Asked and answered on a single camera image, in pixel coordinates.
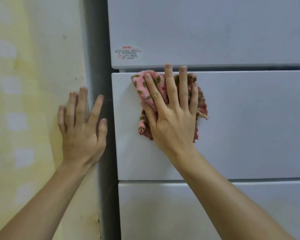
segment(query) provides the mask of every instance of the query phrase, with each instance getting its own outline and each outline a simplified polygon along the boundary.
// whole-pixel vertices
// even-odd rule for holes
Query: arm
[[[222,240],[293,240],[260,206],[224,178],[193,145],[198,107],[198,87],[194,84],[188,103],[187,68],[179,70],[179,99],[172,66],[165,66],[169,104],[166,105],[151,76],[147,86],[159,117],[142,103],[154,140],[168,156],[195,193]]]
[[[0,231],[0,240],[48,240],[53,235],[88,169],[100,160],[107,136],[107,121],[96,125],[103,97],[99,96],[86,122],[88,91],[71,92],[60,106],[58,125],[63,138],[63,162],[47,184]]]

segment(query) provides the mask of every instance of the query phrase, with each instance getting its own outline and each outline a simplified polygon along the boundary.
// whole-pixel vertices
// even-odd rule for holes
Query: forearm
[[[61,166],[47,184],[0,231],[0,240],[48,240],[53,235],[84,170]]]
[[[199,199],[222,240],[294,239],[197,150],[192,150],[190,155],[180,156],[177,169]]]

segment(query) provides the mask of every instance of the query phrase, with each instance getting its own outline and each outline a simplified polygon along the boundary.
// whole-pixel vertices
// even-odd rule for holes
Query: hand
[[[176,167],[178,156],[188,154],[194,149],[193,138],[198,107],[198,85],[197,83],[194,84],[191,101],[188,104],[187,67],[182,66],[179,69],[179,99],[172,64],[165,65],[164,74],[169,104],[165,104],[151,75],[145,75],[148,89],[158,109],[158,119],[156,119],[156,115],[149,105],[144,102],[141,104],[149,119],[153,139]]]
[[[84,169],[98,162],[106,148],[107,120],[99,124],[98,137],[96,127],[104,97],[99,95],[88,116],[88,90],[80,88],[79,94],[71,92],[68,104],[60,106],[58,126],[62,134],[63,162],[62,166],[70,165]]]

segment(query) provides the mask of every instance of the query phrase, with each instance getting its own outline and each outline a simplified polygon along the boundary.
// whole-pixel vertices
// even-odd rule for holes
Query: drawer front
[[[134,73],[113,73],[119,180],[180,180],[154,141],[138,134]],[[196,72],[209,120],[196,148],[228,179],[300,177],[300,71]]]
[[[300,239],[300,181],[235,183]],[[122,240],[220,240],[185,183],[119,183]]]
[[[300,0],[108,0],[108,14],[114,68],[300,64]]]

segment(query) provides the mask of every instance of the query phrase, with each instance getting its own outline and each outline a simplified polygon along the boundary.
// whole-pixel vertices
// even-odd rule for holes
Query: cleaning rag
[[[149,73],[152,76],[152,79],[158,91],[160,92],[164,102],[168,104],[169,98],[167,93],[167,84],[165,81],[165,75],[161,73],[157,73],[152,70],[148,70],[148,71],[138,72],[136,75],[131,77],[133,85],[135,86],[141,100],[147,103],[153,109],[156,117],[158,118],[158,109],[155,105],[154,100],[150,95],[150,91],[148,90],[146,84],[146,80],[145,80],[146,73]],[[188,78],[188,103],[190,103],[192,86],[194,82],[196,82],[197,76],[193,73],[188,73],[187,78]],[[179,75],[175,75],[174,79],[175,79],[175,83],[179,95]],[[198,109],[196,113],[196,121],[198,120],[198,118],[205,118],[206,120],[208,120],[208,110],[207,110],[206,100],[204,98],[204,93],[202,92],[200,87],[198,87],[198,90],[199,90],[199,96],[198,96]],[[150,140],[153,140],[152,133],[149,126],[149,121],[144,110],[142,110],[141,112],[138,131],[140,135],[144,135],[145,137],[148,137]],[[199,138],[198,128],[196,124],[193,141],[197,140],[198,138]]]

